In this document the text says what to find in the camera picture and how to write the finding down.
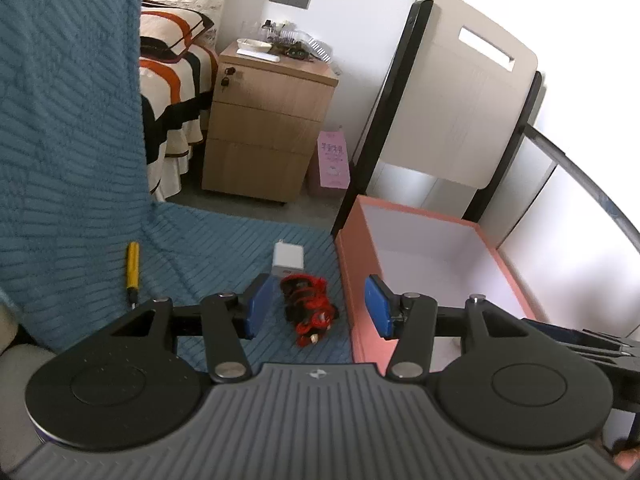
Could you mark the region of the white wall charger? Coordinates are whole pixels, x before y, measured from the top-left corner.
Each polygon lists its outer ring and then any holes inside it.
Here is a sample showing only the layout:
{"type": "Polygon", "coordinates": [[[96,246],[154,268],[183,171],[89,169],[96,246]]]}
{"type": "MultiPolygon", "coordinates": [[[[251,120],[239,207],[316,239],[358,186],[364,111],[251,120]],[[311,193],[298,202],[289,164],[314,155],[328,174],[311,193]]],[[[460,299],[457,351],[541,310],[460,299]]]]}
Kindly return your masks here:
{"type": "Polygon", "coordinates": [[[271,274],[286,278],[292,274],[304,272],[304,248],[302,245],[285,243],[279,240],[273,247],[271,274]]]}

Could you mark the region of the yellow handled screwdriver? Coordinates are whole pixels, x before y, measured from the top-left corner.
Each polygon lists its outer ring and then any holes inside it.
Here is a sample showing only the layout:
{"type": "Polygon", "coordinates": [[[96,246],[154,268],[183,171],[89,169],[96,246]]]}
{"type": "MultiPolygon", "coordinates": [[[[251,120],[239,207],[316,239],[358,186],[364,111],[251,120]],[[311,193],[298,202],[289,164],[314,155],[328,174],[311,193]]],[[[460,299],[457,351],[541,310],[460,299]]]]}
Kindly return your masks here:
{"type": "Polygon", "coordinates": [[[140,244],[130,242],[126,252],[126,295],[131,309],[139,302],[140,284],[140,244]]]}

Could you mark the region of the pink storage box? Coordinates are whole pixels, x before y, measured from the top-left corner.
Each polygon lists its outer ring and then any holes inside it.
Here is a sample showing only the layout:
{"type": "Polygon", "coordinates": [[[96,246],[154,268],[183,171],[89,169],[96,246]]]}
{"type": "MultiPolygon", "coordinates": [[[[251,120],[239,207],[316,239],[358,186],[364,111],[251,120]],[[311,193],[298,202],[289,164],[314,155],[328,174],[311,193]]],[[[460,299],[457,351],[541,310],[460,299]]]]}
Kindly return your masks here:
{"type": "Polygon", "coordinates": [[[396,294],[420,292],[461,308],[482,294],[516,318],[539,318],[520,285],[476,223],[358,196],[335,239],[357,363],[386,370],[395,343],[378,336],[364,304],[366,278],[376,274],[396,294]]]}

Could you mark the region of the blue textured sofa cover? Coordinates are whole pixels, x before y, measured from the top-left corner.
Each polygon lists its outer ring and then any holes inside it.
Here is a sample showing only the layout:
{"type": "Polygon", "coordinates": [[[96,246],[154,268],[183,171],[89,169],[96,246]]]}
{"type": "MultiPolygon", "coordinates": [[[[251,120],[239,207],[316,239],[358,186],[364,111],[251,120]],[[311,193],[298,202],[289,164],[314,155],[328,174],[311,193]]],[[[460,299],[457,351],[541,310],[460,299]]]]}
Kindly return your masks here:
{"type": "Polygon", "coordinates": [[[240,292],[278,240],[345,303],[329,232],[152,199],[140,96],[141,0],[1,0],[1,302],[40,346],[63,352],[141,296],[197,304],[240,292]]]}

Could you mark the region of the pink paper bag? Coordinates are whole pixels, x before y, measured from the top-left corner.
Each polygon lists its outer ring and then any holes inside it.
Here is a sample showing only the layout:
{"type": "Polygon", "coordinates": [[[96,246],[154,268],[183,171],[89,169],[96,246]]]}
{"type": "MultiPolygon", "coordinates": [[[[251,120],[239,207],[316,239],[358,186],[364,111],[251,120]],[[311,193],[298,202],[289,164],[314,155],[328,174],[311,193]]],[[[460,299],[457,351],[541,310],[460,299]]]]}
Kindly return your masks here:
{"type": "Polygon", "coordinates": [[[350,183],[349,157],[342,130],[321,131],[307,171],[311,196],[338,197],[350,183]]]}

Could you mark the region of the white folded cardboard sheet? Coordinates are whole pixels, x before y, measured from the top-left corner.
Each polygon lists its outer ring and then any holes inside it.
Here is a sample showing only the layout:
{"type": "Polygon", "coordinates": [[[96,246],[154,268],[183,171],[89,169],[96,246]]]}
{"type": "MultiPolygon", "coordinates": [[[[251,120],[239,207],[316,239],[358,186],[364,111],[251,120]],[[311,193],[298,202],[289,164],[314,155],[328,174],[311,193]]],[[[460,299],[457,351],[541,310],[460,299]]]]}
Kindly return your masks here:
{"type": "Polygon", "coordinates": [[[433,0],[380,159],[486,188],[538,67],[525,44],[462,0],[433,0]]]}

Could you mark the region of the wooden three-drawer nightstand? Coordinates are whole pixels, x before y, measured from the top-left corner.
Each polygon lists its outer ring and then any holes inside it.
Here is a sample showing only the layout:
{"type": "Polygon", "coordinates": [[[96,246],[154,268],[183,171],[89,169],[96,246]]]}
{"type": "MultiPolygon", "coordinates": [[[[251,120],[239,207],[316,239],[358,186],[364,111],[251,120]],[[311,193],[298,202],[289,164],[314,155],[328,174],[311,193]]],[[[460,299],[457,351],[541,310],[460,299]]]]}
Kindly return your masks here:
{"type": "Polygon", "coordinates": [[[244,58],[230,44],[219,67],[205,142],[202,189],[281,204],[297,200],[337,74],[325,62],[244,58]],[[227,89],[224,70],[234,66],[227,89]]]}

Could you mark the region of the keys in drawer lock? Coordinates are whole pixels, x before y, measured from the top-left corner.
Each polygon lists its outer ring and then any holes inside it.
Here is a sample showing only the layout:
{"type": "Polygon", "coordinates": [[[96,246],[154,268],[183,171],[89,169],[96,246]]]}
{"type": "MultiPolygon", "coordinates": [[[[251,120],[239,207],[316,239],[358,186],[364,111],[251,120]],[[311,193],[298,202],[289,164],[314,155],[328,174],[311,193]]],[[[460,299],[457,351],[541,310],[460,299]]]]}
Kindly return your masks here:
{"type": "Polygon", "coordinates": [[[231,84],[231,78],[235,74],[236,68],[234,66],[227,67],[224,70],[224,76],[222,76],[220,81],[220,86],[223,89],[227,89],[231,84]]]}

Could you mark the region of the white remote on nightstand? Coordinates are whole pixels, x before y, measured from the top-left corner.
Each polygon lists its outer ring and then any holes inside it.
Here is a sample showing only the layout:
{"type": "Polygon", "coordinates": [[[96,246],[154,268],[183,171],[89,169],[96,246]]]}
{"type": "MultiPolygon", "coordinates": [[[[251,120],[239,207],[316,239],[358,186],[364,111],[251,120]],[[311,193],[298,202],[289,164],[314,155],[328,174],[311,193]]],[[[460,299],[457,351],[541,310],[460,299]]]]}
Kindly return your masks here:
{"type": "Polygon", "coordinates": [[[267,52],[238,49],[236,50],[236,54],[239,56],[244,56],[244,58],[254,58],[255,60],[269,63],[279,63],[281,61],[281,59],[277,55],[269,54],[267,52]]]}

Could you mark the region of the white bowl on nightstand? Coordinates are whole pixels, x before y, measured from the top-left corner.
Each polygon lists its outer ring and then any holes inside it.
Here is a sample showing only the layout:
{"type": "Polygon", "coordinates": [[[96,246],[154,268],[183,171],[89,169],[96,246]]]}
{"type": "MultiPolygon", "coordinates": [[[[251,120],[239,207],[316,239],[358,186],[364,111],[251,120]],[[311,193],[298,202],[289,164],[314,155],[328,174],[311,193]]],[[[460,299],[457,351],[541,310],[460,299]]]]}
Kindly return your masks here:
{"type": "Polygon", "coordinates": [[[238,38],[236,40],[236,45],[240,50],[260,53],[268,53],[272,48],[272,44],[270,44],[270,42],[250,38],[238,38]]]}

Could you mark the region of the clutter of small items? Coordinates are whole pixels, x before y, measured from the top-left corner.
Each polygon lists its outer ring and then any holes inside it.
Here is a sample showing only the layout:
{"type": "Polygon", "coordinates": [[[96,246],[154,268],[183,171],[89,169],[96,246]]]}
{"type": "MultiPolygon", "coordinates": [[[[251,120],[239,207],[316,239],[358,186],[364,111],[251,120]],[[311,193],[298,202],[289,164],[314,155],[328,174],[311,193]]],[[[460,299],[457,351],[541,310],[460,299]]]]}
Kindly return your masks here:
{"type": "Polygon", "coordinates": [[[308,32],[298,29],[292,22],[265,20],[260,26],[259,37],[272,44],[273,49],[296,60],[318,58],[329,63],[333,58],[331,47],[308,32]]]}

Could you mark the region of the striped pillow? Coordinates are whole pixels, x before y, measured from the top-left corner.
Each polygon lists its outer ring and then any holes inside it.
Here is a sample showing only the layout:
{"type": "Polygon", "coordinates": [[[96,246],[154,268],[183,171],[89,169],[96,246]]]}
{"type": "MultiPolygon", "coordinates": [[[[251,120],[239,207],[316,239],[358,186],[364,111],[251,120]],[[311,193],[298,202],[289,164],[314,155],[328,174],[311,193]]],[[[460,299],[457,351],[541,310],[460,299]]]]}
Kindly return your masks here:
{"type": "Polygon", "coordinates": [[[214,22],[197,10],[142,1],[140,55],[150,60],[177,63],[194,41],[214,27],[214,22]]]}

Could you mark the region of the curved grey metal rail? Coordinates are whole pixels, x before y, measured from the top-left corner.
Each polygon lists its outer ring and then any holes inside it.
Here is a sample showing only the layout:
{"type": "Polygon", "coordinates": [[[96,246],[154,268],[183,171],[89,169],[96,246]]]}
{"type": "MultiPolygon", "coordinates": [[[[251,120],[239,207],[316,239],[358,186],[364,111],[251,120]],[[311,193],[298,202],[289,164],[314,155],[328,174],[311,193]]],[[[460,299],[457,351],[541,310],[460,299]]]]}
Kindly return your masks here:
{"type": "Polygon", "coordinates": [[[606,194],[596,182],[594,182],[584,170],[580,169],[562,150],[560,150],[546,136],[531,125],[523,129],[524,136],[532,142],[538,150],[549,157],[556,166],[562,168],[612,219],[616,226],[634,246],[636,252],[640,252],[640,233],[626,214],[614,203],[614,200],[606,194]]]}

